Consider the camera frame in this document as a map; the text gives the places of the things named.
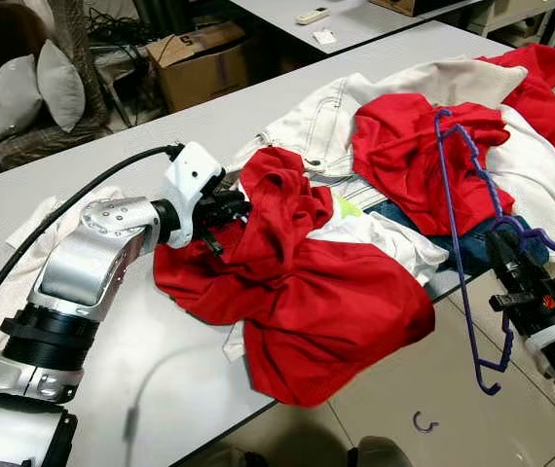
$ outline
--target white table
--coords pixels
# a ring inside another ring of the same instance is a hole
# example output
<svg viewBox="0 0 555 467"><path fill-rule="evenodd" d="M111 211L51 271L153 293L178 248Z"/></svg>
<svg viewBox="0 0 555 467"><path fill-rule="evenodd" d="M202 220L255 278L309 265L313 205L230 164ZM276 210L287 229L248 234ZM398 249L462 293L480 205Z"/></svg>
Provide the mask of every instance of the white table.
<svg viewBox="0 0 555 467"><path fill-rule="evenodd" d="M483 0L462 0L413 18L374 5L368 0L230 1L316 49L334 54ZM299 15L321 7L329 10L328 18L305 26L296 23L295 18ZM323 28L334 33L335 43L321 45L313 37L313 32Z"/></svg>
<svg viewBox="0 0 555 467"><path fill-rule="evenodd" d="M335 78L358 71L379 80L418 62L460 54L496 55L506 50L432 21L2 173L0 267L8 257L4 239L42 198L67 197L100 171L138 151L176 138L196 140L228 165L234 152L260 128ZM239 118L232 119L233 109ZM119 173L109 184L122 187L128 196L158 198L166 168L167 158L155 157ZM207 326L176 307L155 288L151 262L151 257L144 257L129 268L87 358L77 397L68 405L79 417L71 466L124 465L125 418L141 387L131 465L145 467L168 465L184 457L272 402L249 387L241 360L227 363L221 346L229 327ZM456 285L451 273L439 277L429 290L433 296ZM156 372L146 382L155 366Z"/></svg>

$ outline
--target white paper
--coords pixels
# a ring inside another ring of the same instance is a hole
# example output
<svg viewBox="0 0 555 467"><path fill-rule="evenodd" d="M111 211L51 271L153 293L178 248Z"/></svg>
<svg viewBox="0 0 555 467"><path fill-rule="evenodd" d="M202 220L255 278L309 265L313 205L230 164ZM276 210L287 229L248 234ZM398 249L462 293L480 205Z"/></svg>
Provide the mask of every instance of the white paper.
<svg viewBox="0 0 555 467"><path fill-rule="evenodd" d="M326 44L333 44L336 42L336 38L334 37L334 33L329 29L322 29L317 32L313 32L313 37L318 41L319 44L322 46Z"/></svg>

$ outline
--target plastic hanger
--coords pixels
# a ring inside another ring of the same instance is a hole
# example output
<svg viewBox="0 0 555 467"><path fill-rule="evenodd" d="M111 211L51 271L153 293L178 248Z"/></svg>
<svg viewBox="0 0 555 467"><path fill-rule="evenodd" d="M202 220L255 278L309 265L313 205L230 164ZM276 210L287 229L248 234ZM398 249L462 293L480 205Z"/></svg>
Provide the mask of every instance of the plastic hanger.
<svg viewBox="0 0 555 467"><path fill-rule="evenodd" d="M479 177L481 177L487 184L490 197L492 198L492 204L494 205L494 211L496 216L496 221L493 229L499 227L501 224L506 224L510 226L513 231L516 232L518 238L520 239L520 249L524 250L526 248L526 242L529 238L539 238L548 248L555 251L555 241L548 236L544 229L525 229L518 220L512 216L507 216L503 214L502 208L500 207L499 195L496 191L496 186L490 177L490 174L485 170L481 163L479 162L479 150L470 138L465 128L461 125L454 125L450 129L442 132L440 129L440 118L444 116L450 116L453 113L449 109L442 108L435 114L434 127L435 127L435 137L437 143L437 149L440 159L440 167L442 171L442 180L444 183L444 194L446 198L446 204L449 212L449 223L451 225L451 236L453 239L453 249L455 251L455 257L457 259L457 269L460 276L460 285L462 288L462 300L463 309L465 312L465 322L468 330L468 337L470 339L470 349L472 351L472 360L474 362L474 372L476 374L476 380L479 387L488 395L493 396L500 391L500 384L494 383L492 385L487 385L483 380L482 367L489 368L496 372L503 373L511 358L511 347L513 345L513 332L509 328L509 318L506 315L502 317L501 328L504 332L504 345L502 347L502 355L498 362L492 362L479 357L479 350L476 342L476 336L474 332L474 321L472 320L472 314L470 311L470 303L468 300L467 289L465 285L465 275L463 273L462 255L460 252L460 242L459 236L457 234L457 225L455 223L455 214L453 211L453 201L451 199L451 192L449 188L448 175L446 172L446 161L444 157L444 139L451 134L458 132L463 140L465 141L469 151L470 159Z"/></svg>

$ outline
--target red cloth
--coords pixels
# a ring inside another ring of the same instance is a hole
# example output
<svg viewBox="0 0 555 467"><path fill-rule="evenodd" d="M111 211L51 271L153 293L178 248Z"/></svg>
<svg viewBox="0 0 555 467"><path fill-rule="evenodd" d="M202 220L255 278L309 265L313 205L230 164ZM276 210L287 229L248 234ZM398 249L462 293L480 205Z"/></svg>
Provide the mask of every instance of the red cloth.
<svg viewBox="0 0 555 467"><path fill-rule="evenodd" d="M332 216L326 187L311 188L301 158L258 151L240 176L252 202L246 227L157 248L157 286L210 324L245 319L253 387L287 404L320 404L354 375L433 330L424 289L370 244L306 238Z"/></svg>
<svg viewBox="0 0 555 467"><path fill-rule="evenodd" d="M440 128L461 124L479 149L479 162L491 146L506 141L500 111L465 103L447 107ZM424 235L451 234L444 184L436 146L432 107L421 94L384 94L355 113L353 171L400 206ZM485 181L474 171L460 134L444 140L444 153L458 234L463 235L495 215ZM514 199L498 190L502 210L509 214Z"/></svg>
<svg viewBox="0 0 555 467"><path fill-rule="evenodd" d="M530 44L493 58L479 59L495 65L524 66L529 75L505 100L555 147L555 49Z"/></svg>

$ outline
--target denim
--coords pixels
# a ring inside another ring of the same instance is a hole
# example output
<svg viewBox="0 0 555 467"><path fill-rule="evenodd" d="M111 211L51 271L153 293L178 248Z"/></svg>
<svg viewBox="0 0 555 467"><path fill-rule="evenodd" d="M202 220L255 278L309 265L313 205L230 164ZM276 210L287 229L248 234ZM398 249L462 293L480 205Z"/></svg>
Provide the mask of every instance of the denim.
<svg viewBox="0 0 555 467"><path fill-rule="evenodd" d="M390 200L385 200L374 206L365 209L364 212L371 213L377 212L382 216L391 219L392 221L418 232L416 224L414 224L409 217ZM529 228L527 222L520 216L515 218L522 224L523 227ZM490 268L490 258L488 257L487 249L485 246L485 233L492 229L495 220L490 219L479 224L470 232L460 236L460 251L462 253L463 270L470 275L478 275ZM507 225L502 225L500 229L511 229ZM449 235L432 235L427 237L431 243L444 248L449 252L449 259L440 267L443 269L455 269L456 258L453 250L453 239ZM548 249L541 241L531 238L527 241L527 249L533 256L533 259L539 264L544 265L548 262L549 254Z"/></svg>

